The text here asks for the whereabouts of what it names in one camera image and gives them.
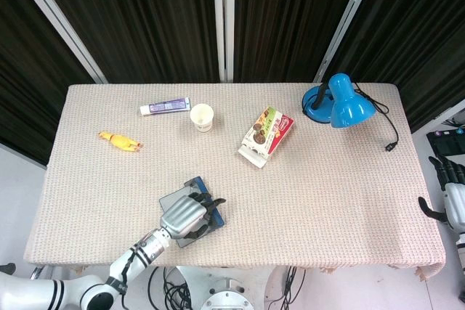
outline lamp shade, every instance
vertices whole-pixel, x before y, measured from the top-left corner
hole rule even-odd
[[[340,128],[357,125],[375,114],[373,104],[355,93],[347,74],[332,76],[328,85],[334,98],[331,126]]]

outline lamp base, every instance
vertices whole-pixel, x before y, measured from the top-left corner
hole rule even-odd
[[[331,111],[334,105],[334,98],[330,89],[326,90],[323,101],[318,109],[312,109],[312,104],[317,99],[319,89],[320,87],[316,86],[305,92],[304,98],[302,98],[302,111],[317,123],[330,123]]]

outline blue desk lamp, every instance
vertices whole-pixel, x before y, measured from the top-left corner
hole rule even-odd
[[[349,76],[343,73],[308,90],[302,99],[302,108],[310,119],[331,123],[337,128],[362,123],[376,112],[370,101],[355,93]]]

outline biscuit package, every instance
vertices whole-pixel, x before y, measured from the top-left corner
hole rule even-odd
[[[262,168],[293,124],[293,119],[268,107],[248,130],[238,152],[256,167]]]

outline gray floor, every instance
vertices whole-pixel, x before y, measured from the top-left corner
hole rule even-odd
[[[435,208],[441,205],[440,191],[432,167],[427,162],[432,155],[425,139],[416,144],[424,175]],[[465,159],[455,159],[465,163]],[[33,267],[23,261],[23,251],[28,238],[33,216],[39,201],[44,170],[16,155],[0,148],[0,264],[13,261],[17,264],[16,275],[29,277]],[[455,240],[444,227],[441,228],[448,262],[445,268],[428,282],[420,282],[414,270],[396,270],[387,266],[356,266],[338,269],[332,274],[319,270],[307,272],[300,296],[291,309],[465,309],[457,300],[464,279],[456,255]],[[147,300],[147,279],[150,269],[145,270],[131,284],[126,297],[126,305],[131,309],[151,309]],[[285,268],[277,268],[268,282],[267,299],[279,298],[282,292]],[[108,274],[107,266],[87,268],[84,274],[95,273],[102,278]],[[302,274],[299,271],[297,280]],[[67,269],[55,268],[53,277],[74,278],[76,273]],[[161,275],[152,283],[155,302],[164,309],[161,292]],[[279,309],[273,304],[271,309]],[[112,309],[122,309],[120,303]]]

